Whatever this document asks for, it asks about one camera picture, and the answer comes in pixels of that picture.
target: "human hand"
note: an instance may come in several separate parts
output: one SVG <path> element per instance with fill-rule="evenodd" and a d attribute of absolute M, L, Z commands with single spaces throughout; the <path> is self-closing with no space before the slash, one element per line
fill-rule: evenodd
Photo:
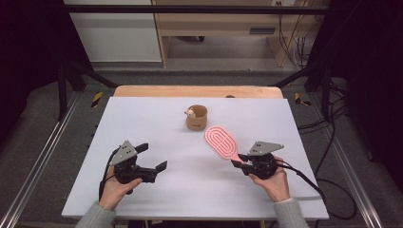
<path fill-rule="evenodd" d="M 275 156 L 275 159 L 278 160 L 278 164 L 282 164 L 282 158 Z M 249 174 L 249 177 L 255 184 L 261 186 L 274 202 L 280 202 L 290 198 L 287 173 L 282 167 L 279 167 L 276 173 L 267 180 L 262 180 L 253 174 Z"/>
<path fill-rule="evenodd" d="M 122 184 L 114 177 L 115 167 L 110 167 L 106 175 L 104 193 L 101 196 L 99 205 L 106 210 L 114 210 L 125 194 L 137 187 L 143 180 L 135 179 L 129 183 Z"/>

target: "person's left hand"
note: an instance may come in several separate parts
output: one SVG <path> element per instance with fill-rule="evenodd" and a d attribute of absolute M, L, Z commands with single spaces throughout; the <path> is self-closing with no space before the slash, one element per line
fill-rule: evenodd
<path fill-rule="evenodd" d="M 115 167 L 111 166 L 107 171 L 104 193 L 101 196 L 99 205 L 106 210 L 114 210 L 125 194 L 137 187 L 143 180 L 135 179 L 129 183 L 121 184 L 114 177 Z"/>

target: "small object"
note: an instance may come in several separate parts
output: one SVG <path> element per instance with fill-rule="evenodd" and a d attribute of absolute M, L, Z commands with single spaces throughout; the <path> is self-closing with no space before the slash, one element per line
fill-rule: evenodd
<path fill-rule="evenodd" d="M 195 111 L 193 111 L 193 107 L 189 107 L 187 111 L 184 112 L 186 114 L 187 118 L 196 118 Z"/>
<path fill-rule="evenodd" d="M 63 196 L 63 199 L 64 199 L 64 200 L 67 200 L 67 198 L 68 198 L 69 195 L 70 195 L 70 192 L 69 192 L 69 191 L 66 192 L 65 195 Z"/>
<path fill-rule="evenodd" d="M 296 104 L 305 105 L 305 106 L 310 106 L 310 105 L 311 105 L 310 102 L 303 102 L 303 101 L 299 98 L 299 94 L 298 94 L 298 93 L 295 94 L 295 97 L 296 97 Z"/>
<path fill-rule="evenodd" d="M 204 133 L 204 139 L 223 159 L 244 163 L 238 156 L 237 142 L 221 126 L 214 125 L 209 127 Z"/>
<path fill-rule="evenodd" d="M 190 130 L 203 130 L 207 126 L 207 108 L 200 104 L 191 105 L 187 111 L 192 110 L 195 114 L 194 117 L 187 116 L 186 126 Z"/>
<path fill-rule="evenodd" d="M 103 92 L 97 92 L 95 94 L 94 100 L 92 101 L 91 107 L 96 107 L 101 100 Z"/>

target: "wooden furniture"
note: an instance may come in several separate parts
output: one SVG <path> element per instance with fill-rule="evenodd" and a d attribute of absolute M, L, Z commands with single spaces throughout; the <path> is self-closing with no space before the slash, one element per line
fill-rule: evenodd
<path fill-rule="evenodd" d="M 328 0 L 295 0 L 294 4 L 288 6 L 323 6 L 327 2 Z M 274 6 L 275 0 L 152 0 L 152 4 L 268 7 Z M 155 20 L 164 66 L 172 36 L 266 36 L 278 66 L 283 67 L 287 58 L 284 48 L 288 51 L 293 48 L 294 37 L 316 37 L 321 24 L 320 19 L 314 15 L 156 13 Z M 284 48 L 279 42 L 280 31 L 284 37 Z"/>
<path fill-rule="evenodd" d="M 191 86 L 191 85 L 121 85 L 114 97 L 226 97 L 283 98 L 277 87 L 262 86 Z"/>

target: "metal bracket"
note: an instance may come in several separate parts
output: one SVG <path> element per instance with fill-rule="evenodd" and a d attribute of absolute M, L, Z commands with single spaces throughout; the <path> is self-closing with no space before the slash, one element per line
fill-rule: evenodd
<path fill-rule="evenodd" d="M 116 152 L 115 156 L 113 156 L 109 166 L 124 162 L 138 154 L 139 153 L 137 152 L 136 148 L 134 148 L 129 141 L 125 141 L 121 146 L 119 146 L 118 152 Z"/>
<path fill-rule="evenodd" d="M 284 148 L 283 144 L 256 141 L 252 148 L 249 150 L 249 155 L 261 156 L 276 150 L 280 150 L 282 148 Z"/>

